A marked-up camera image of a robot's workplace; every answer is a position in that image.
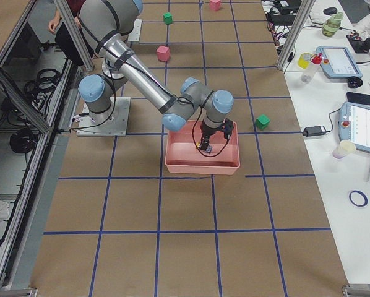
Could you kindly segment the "person hand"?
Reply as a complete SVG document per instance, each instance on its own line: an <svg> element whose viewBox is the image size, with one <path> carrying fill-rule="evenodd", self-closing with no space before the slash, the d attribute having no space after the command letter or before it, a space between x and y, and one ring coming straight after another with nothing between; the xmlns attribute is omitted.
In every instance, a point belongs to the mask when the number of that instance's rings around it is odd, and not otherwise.
<svg viewBox="0 0 370 297"><path fill-rule="evenodd" d="M48 23L48 31L51 34L55 34L56 33L56 29L57 29L58 25L60 24L60 21L61 21L61 18L60 17L58 19L57 18L51 19L49 21L49 23Z"/></svg>

